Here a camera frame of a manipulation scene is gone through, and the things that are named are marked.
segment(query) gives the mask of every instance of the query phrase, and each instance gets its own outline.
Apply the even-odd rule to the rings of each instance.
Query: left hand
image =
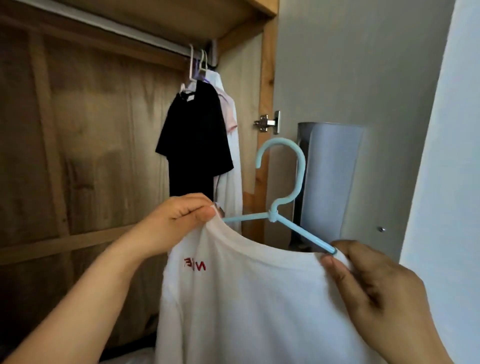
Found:
[[[215,216],[212,205],[204,194],[171,197],[123,235],[118,243],[129,244],[141,260],[165,253],[190,231]]]

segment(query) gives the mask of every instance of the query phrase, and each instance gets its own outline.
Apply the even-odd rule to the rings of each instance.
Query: forearm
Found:
[[[97,363],[142,259],[121,238],[104,251],[5,364]]]

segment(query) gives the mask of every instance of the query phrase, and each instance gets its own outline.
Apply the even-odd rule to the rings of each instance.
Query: metal hinge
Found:
[[[280,132],[280,111],[275,111],[273,120],[269,120],[268,115],[262,115],[260,120],[255,121],[253,124],[262,133],[266,133],[268,128],[273,127],[273,134],[277,135]]]

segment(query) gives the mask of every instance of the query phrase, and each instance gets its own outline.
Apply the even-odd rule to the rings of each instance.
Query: white t-shirt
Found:
[[[378,363],[318,257],[253,242],[215,216],[168,257],[155,363]]]

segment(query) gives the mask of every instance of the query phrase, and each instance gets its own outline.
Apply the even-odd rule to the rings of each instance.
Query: wooden shelf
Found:
[[[278,0],[59,1],[179,44],[198,47],[278,12]]]

